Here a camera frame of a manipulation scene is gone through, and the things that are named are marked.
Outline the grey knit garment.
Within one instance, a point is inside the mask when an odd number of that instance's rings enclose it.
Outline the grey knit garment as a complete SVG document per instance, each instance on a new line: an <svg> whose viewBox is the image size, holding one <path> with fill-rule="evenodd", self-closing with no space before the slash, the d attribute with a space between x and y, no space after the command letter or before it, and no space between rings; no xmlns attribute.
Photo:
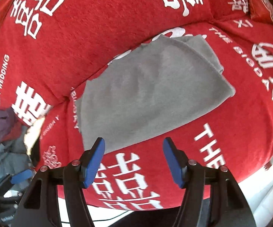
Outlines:
<svg viewBox="0 0 273 227"><path fill-rule="evenodd" d="M78 104L83 147L105 140L106 153L192 122L235 94L201 35L160 36L115 59L86 82Z"/></svg>

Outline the grey and purple clothes pile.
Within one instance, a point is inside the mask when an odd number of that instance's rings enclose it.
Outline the grey and purple clothes pile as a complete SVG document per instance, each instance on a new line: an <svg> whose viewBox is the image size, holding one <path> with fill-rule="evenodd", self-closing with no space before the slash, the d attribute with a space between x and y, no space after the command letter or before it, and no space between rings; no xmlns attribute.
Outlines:
<svg viewBox="0 0 273 227"><path fill-rule="evenodd" d="M27 130L12 108L0 110L0 178L33 168L24 143Z"/></svg>

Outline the red printed bed sheet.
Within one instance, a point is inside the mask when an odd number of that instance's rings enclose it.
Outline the red printed bed sheet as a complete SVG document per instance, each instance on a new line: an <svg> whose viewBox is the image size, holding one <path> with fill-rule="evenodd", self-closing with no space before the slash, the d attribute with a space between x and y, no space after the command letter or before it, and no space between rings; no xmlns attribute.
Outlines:
<svg viewBox="0 0 273 227"><path fill-rule="evenodd" d="M162 155L165 137L171 137L203 165L227 165L238 182L273 156L273 24L244 16L186 24L175 28L173 34L160 34L173 38L205 35L235 95L186 125L107 153L94 184L83 191L86 202L95 207L135 209L137 204L151 200L159 201L164 208L178 206L171 196L180 199L182 194L174 187ZM150 43L154 37L142 43ZM83 146L77 130L77 100L86 82L99 77L111 63L72 88L63 102L52 107L47 120L54 125L45 126L41 135L41 165L58 168L80 156Z"/></svg>

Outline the red quilt with white characters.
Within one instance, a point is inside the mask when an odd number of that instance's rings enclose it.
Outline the red quilt with white characters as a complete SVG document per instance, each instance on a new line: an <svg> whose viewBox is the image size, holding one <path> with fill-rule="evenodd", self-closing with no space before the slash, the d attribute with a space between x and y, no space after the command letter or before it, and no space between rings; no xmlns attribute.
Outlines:
<svg viewBox="0 0 273 227"><path fill-rule="evenodd" d="M0 109L30 125L145 40L248 11L248 0L0 0Z"/></svg>

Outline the red satin pillow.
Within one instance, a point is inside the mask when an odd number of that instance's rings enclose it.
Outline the red satin pillow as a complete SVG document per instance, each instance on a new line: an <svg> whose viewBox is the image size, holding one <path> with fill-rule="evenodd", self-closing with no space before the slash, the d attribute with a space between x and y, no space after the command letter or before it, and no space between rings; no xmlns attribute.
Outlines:
<svg viewBox="0 0 273 227"><path fill-rule="evenodd" d="M249 0L249 7L253 21L273 24L273 5L269 0Z"/></svg>

